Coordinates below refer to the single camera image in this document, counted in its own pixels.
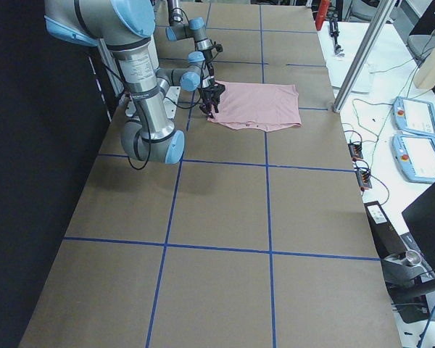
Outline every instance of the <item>chair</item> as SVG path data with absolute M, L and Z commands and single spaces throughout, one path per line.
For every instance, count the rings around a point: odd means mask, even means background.
M 401 6 L 402 0 L 397 2 L 397 6 L 393 8 L 390 14 L 390 21 L 394 21 L 398 18 L 398 8 Z M 359 20 L 364 20 L 366 22 L 370 22 L 374 15 L 376 14 L 377 9 L 374 6 L 367 5 L 365 2 L 361 0 L 352 0 L 349 5 L 349 9 L 347 11 L 347 21 L 349 21 L 350 17 L 355 17 Z
M 407 38 L 407 47 L 418 62 L 423 62 L 435 48 L 435 29 L 430 35 L 411 35 Z

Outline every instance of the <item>cable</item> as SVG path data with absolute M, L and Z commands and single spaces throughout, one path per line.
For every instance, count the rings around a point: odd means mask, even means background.
M 407 302 L 407 303 L 392 303 L 392 306 L 425 306 L 426 304 L 423 302 Z
M 371 178 L 374 178 L 374 179 L 376 179 L 379 183 L 381 183 L 381 184 L 384 186 L 384 188 L 386 189 L 386 199 L 385 199 L 385 202 L 380 203 L 380 205 L 385 205 L 385 204 L 389 201 L 389 199 L 390 199 L 390 190 L 389 190 L 389 188 L 387 187 L 387 185 L 385 185 L 385 183 L 384 183 L 382 180 L 380 180 L 380 179 L 377 178 L 376 176 L 374 176 L 374 175 L 372 175 L 372 174 L 370 174 L 370 176 L 371 176 Z
M 146 167 L 146 165 L 148 164 L 148 162 L 150 160 L 150 154 L 152 153 L 152 134 L 150 133 L 150 124 L 148 123 L 148 120 L 146 118 L 146 113 L 144 111 L 144 108 L 141 106 L 140 103 L 138 103 L 138 105 L 140 106 L 140 109 L 142 110 L 143 114 L 145 115 L 144 119 L 145 119 L 145 123 L 146 123 L 146 131 L 148 132 L 148 155 L 146 156 L 144 165 L 142 165 L 140 168 L 137 168 L 135 165 L 133 165 L 131 158 L 129 156 L 128 156 L 128 161 L 129 161 L 129 165 L 132 169 L 143 170 Z
M 178 9 L 179 11 L 181 11 L 181 12 L 183 13 L 183 15 L 186 16 L 187 23 L 190 23 L 190 21 L 189 21 L 189 16 L 187 16 L 187 13 L 186 13 L 183 9 L 181 9 L 180 7 L 174 7 L 173 9 L 171 9 L 171 12 L 174 12 L 174 10 L 176 10 L 176 9 Z
M 416 348 L 421 348 L 422 347 L 423 339 L 426 337 L 427 329 L 428 329 L 428 326 L 430 325 L 432 317 L 434 316 L 434 313 L 435 313 L 435 305 L 432 308 L 432 311 L 430 312 L 430 315 L 429 315 L 428 320 L 427 320 L 426 327 L 423 329 L 422 333 L 420 334 L 420 340 L 419 340 L 418 345 L 416 346 Z
M 193 109 L 196 105 L 198 105 L 198 103 L 202 100 L 202 98 L 200 97 L 196 102 L 194 102 L 190 107 L 182 107 L 181 105 L 178 105 L 177 103 L 175 103 L 170 97 L 165 96 L 165 99 L 169 100 L 171 103 L 173 103 L 176 107 L 178 107 L 179 109 L 184 109 L 184 110 L 190 110 Z
M 366 103 L 366 104 L 369 104 L 369 105 L 372 105 L 372 106 L 376 106 L 376 105 L 391 105 L 391 104 L 388 104 L 388 103 L 376 103 L 376 104 L 374 104 L 374 103 L 370 103 L 370 102 L 368 102 L 366 100 L 362 100 L 362 99 L 358 99 L 358 98 L 354 98 L 352 100 L 353 112 L 355 113 L 355 117 L 356 117 L 356 120 L 357 120 L 357 125 L 359 125 L 365 131 L 367 131 L 367 132 L 371 133 L 372 135 L 374 135 L 377 138 L 377 140 L 378 140 L 378 134 L 375 134 L 369 128 L 366 128 L 364 125 L 361 124 L 360 117 L 359 117 L 359 115 L 357 113 L 357 108 L 356 108 L 355 102 L 363 102 L 363 103 Z
M 428 49 L 428 50 L 426 50 L 425 52 L 423 51 L 423 52 L 419 55 L 419 57 L 422 56 L 423 54 L 427 53 L 428 51 L 431 51 L 431 50 L 432 50 L 432 49 Z M 372 72 L 370 72 L 370 73 L 371 73 L 371 74 L 375 74 L 375 73 L 387 73 L 388 71 L 393 70 L 393 69 L 397 69 L 398 67 L 402 67 L 403 65 L 405 65 L 405 64 L 407 64 L 407 63 L 409 63 L 409 62 L 412 62 L 413 60 L 414 60 L 414 58 L 411 58 L 411 59 L 407 60 L 406 62 L 400 64 L 400 65 L 396 65 L 396 66 L 394 66 L 394 67 L 390 67 L 389 69 L 386 69 L 386 70 L 377 70 L 377 71 L 372 71 Z
M 357 131 L 355 130 L 344 130 L 343 133 L 353 133 L 353 134 L 357 134 L 360 137 L 359 143 L 362 144 L 363 143 L 363 136 L 361 136 L 361 134 L 359 134 Z
M 132 94 L 131 90 L 129 89 L 128 84 L 116 72 L 114 72 L 108 65 L 104 64 L 100 59 L 92 56 L 90 53 L 88 53 L 86 51 L 84 53 L 87 54 L 90 58 L 95 59 L 98 62 L 102 63 L 106 70 L 108 70 L 110 73 L 112 73 L 113 76 L 115 76 L 119 81 L 121 81 L 121 83 L 124 86 L 124 89 L 127 92 L 129 92 L 129 95 Z M 146 115 L 146 113 L 145 113 L 144 109 L 142 108 L 142 106 L 140 104 L 138 104 L 138 105 L 140 106 L 143 114 Z M 149 124 L 148 119 L 146 118 L 146 116 L 144 118 L 145 118 L 145 123 L 146 123 L 146 129 L 148 131 L 148 143 L 149 143 L 149 146 L 148 146 L 148 155 L 146 156 L 146 160 L 145 160 L 144 165 L 142 165 L 140 168 L 137 168 L 136 166 L 134 166 L 133 163 L 131 162 L 131 158 L 128 157 L 129 165 L 133 169 L 135 169 L 135 170 L 143 170 L 146 167 L 146 165 L 148 164 L 148 162 L 150 160 L 150 154 L 152 153 L 152 135 L 150 133 L 150 124 Z
M 415 280 L 417 277 L 420 277 L 420 276 L 422 276 L 422 275 L 424 275 L 424 274 L 427 274 L 427 273 L 430 273 L 430 272 L 435 272 L 435 268 L 432 269 L 432 270 L 427 270 L 427 271 L 425 271 L 425 272 L 422 272 L 422 273 L 417 274 L 417 276 L 415 276 L 413 279 L 411 279 L 411 281 Z
M 342 124 L 342 125 L 348 125 L 348 126 L 350 126 L 350 127 L 352 128 L 352 131 L 355 130 L 355 127 L 353 127 L 353 125 L 352 125 L 351 123 L 348 123 L 348 122 L 342 122 L 341 124 Z
M 129 89 L 129 87 L 127 86 L 127 83 L 116 72 L 114 72 L 108 65 L 106 65 L 101 59 L 94 57 L 93 55 L 91 55 L 87 51 L 83 51 L 83 53 L 86 54 L 87 56 L 89 56 L 90 58 L 95 59 L 100 64 L 102 64 L 106 70 L 108 70 L 113 76 L 115 76 L 123 84 L 125 90 Z

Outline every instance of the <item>robotic arm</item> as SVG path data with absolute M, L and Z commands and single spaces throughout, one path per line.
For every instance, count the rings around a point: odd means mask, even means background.
M 167 90 L 178 85 L 187 91 L 198 88 L 201 108 L 211 115 L 211 106 L 218 111 L 223 88 L 215 83 L 211 64 L 211 50 L 219 50 L 219 46 L 206 37 L 203 19 L 182 24 L 178 0 L 168 0 L 168 5 L 174 7 L 170 8 L 173 26 L 167 28 L 167 37 L 182 39 L 175 34 L 175 28 L 183 25 L 183 32 L 195 40 L 197 51 L 189 54 L 186 69 L 159 68 L 152 40 L 154 12 L 149 0 L 45 0 L 45 19 L 48 32 L 64 41 L 98 46 L 97 39 L 105 40 L 119 63 L 136 108 L 137 117 L 125 124 L 121 135 L 125 152 L 135 160 L 148 158 L 173 164 L 181 158 L 185 142 L 183 132 L 167 118 L 163 104 Z

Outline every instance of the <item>black curtain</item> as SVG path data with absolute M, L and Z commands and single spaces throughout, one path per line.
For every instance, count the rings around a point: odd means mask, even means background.
M 88 57 L 46 33 L 44 1 L 1 0 L 0 347 L 26 329 L 108 125 Z

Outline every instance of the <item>table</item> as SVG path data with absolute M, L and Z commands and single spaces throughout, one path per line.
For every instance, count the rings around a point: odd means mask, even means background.
M 164 5 L 160 64 L 184 65 L 193 44 L 166 41 Z M 303 126 L 182 109 L 181 162 L 138 173 L 118 114 L 21 347 L 401 347 L 311 11 L 183 8 L 224 47 L 218 79 L 295 83 Z
M 364 23 L 349 23 L 340 22 L 339 30 L 340 37 L 339 43 L 344 48 L 345 64 L 352 60 L 361 40 L 367 30 L 368 24 Z M 328 23 L 325 22 L 322 30 L 319 32 L 319 39 L 323 49 L 323 54 L 326 59 L 332 59 L 334 56 L 334 49 L 332 40 L 328 35 Z M 410 82 L 407 81 L 410 75 L 413 75 L 416 64 L 412 60 L 408 50 L 403 44 L 398 33 L 393 25 L 385 25 L 381 35 L 379 36 L 376 45 L 374 46 L 368 58 L 368 64 L 371 71 L 388 70 L 390 67 L 401 65 L 409 61 L 401 67 L 390 70 L 384 73 L 375 73 L 373 76 L 372 91 L 369 94 L 351 94 L 348 98 L 345 107 L 341 111 L 341 121 L 344 123 L 344 130 L 351 130 L 352 127 L 362 134 L 364 140 L 376 140 L 376 137 L 366 130 L 358 126 L 357 118 L 353 110 L 353 99 L 361 99 L 367 102 L 376 103 L 392 103 L 398 96 L 399 92 L 403 89 L 401 96 L 407 96 L 408 86 Z M 409 89 L 409 96 L 419 96 L 421 100 L 432 102 L 435 106 L 435 95 L 432 91 L 424 91 L 416 89 L 411 85 Z M 390 139 L 397 133 L 397 129 L 392 123 L 390 117 L 387 118 L 390 106 L 379 105 L 370 106 L 360 101 L 355 102 L 357 113 L 360 117 L 360 122 L 366 128 L 374 132 L 378 132 L 381 126 L 384 125 L 383 131 L 375 151 L 374 160 L 372 160 L 372 153 L 374 144 L 363 144 L 363 154 L 365 160 L 370 164 L 373 162 L 372 173 L 380 178 L 389 188 L 390 197 L 386 204 L 383 205 L 385 213 L 388 215 L 391 223 L 397 230 L 398 234 L 408 232 L 408 228 L 401 216 L 401 212 L 422 192 L 424 192 L 429 185 L 421 183 L 407 182 L 394 161 L 391 153 Z M 372 202 L 378 200 L 383 202 L 386 198 L 386 190 L 380 183 L 373 179 L 373 189 L 367 190 L 364 193 L 363 201 Z M 399 327 L 399 334 L 404 346 L 415 347 L 418 341 L 418 334 L 420 334 L 425 325 L 424 322 L 414 323 L 407 325 L 402 322 L 400 316 L 395 315 L 397 325 Z M 411 332 L 413 335 L 404 335 L 404 332 Z M 430 329 L 426 335 L 423 347 L 432 347 L 435 345 L 435 323 L 430 325 Z

